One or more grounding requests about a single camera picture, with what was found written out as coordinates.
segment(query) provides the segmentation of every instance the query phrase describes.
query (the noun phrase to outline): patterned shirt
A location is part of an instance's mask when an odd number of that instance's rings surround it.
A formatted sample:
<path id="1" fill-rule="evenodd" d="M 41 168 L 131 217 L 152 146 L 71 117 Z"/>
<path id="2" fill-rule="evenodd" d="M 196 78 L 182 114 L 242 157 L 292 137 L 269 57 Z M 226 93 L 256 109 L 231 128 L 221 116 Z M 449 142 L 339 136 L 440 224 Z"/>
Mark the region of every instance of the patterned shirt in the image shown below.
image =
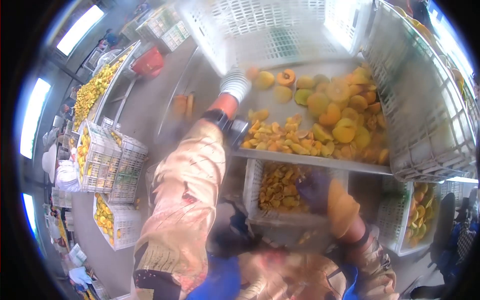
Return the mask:
<path id="1" fill-rule="evenodd" d="M 155 209 L 134 250 L 133 299 L 182 300 L 206 278 L 205 244 L 225 174 L 222 143 L 218 127 L 200 120 L 158 165 L 152 184 Z M 350 262 L 359 270 L 361 299 L 398 299 L 396 275 L 377 240 Z M 299 300 L 313 295 L 340 300 L 347 288 L 340 268 L 319 254 L 244 253 L 239 266 L 238 300 Z"/>

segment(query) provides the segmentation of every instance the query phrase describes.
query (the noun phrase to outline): window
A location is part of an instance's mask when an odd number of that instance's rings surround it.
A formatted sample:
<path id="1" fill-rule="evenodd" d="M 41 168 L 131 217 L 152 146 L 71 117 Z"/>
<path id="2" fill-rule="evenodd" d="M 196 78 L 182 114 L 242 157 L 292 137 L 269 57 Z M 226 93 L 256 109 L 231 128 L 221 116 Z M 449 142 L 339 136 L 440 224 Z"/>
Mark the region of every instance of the window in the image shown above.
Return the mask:
<path id="1" fill-rule="evenodd" d="M 78 19 L 70 30 L 65 34 L 57 45 L 58 50 L 63 54 L 69 55 L 73 47 L 84 37 L 87 31 L 95 25 L 103 16 L 103 11 L 98 6 L 92 6 L 87 12 Z"/>
<path id="2" fill-rule="evenodd" d="M 29 194 L 23 194 L 25 211 L 27 213 L 28 222 L 30 223 L 30 228 L 34 235 L 36 235 L 36 224 L 35 224 L 35 209 L 33 206 L 33 197 Z"/>
<path id="3" fill-rule="evenodd" d="M 32 159 L 33 141 L 38 126 L 38 119 L 40 118 L 43 103 L 49 90 L 50 85 L 41 78 L 38 78 L 30 95 L 30 99 L 28 100 L 27 111 L 22 127 L 22 136 L 20 138 L 20 153 L 29 159 Z"/>

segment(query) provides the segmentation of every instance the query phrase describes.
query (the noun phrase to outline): sliced peach pile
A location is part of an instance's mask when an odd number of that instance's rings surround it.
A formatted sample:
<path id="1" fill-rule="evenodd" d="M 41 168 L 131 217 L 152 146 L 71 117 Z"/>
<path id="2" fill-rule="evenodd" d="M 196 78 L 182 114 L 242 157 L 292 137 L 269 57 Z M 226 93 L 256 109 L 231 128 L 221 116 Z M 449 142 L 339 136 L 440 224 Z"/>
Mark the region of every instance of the sliced peach pile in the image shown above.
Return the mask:
<path id="1" fill-rule="evenodd" d="M 259 89 L 274 84 L 268 72 L 251 70 L 253 86 Z M 278 103 L 292 98 L 306 106 L 317 122 L 310 129 L 300 127 L 301 115 L 287 118 L 285 125 L 267 124 L 268 110 L 249 111 L 253 125 L 242 147 L 298 155 L 332 157 L 370 164 L 389 164 L 388 138 L 377 87 L 366 63 L 352 73 L 329 79 L 323 74 L 298 77 L 285 69 L 276 76 L 273 89 Z"/>

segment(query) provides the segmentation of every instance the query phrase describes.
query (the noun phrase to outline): white glove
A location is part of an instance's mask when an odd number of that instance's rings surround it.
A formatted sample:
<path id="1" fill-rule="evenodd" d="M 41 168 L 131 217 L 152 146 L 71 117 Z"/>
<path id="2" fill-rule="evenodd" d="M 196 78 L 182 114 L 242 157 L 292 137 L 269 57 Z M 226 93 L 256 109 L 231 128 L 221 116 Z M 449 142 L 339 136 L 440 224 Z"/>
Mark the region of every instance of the white glove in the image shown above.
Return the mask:
<path id="1" fill-rule="evenodd" d="M 220 83 L 220 93 L 230 94 L 240 104 L 252 87 L 252 83 L 243 75 L 239 68 L 233 67 Z"/>

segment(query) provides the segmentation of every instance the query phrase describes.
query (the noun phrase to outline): blue glove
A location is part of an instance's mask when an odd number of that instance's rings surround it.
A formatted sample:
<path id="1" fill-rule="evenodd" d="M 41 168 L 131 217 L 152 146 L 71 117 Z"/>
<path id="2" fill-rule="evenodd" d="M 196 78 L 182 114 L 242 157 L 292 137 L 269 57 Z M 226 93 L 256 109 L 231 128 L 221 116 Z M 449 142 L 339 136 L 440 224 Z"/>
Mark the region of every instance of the blue glove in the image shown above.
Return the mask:
<path id="1" fill-rule="evenodd" d="M 240 267 L 237 256 L 219 258 L 207 255 L 208 274 L 187 300 L 234 300 L 240 293 Z"/>
<path id="2" fill-rule="evenodd" d="M 331 181 L 330 177 L 318 170 L 313 170 L 305 178 L 297 178 L 295 187 L 312 213 L 327 214 L 328 189 Z"/>

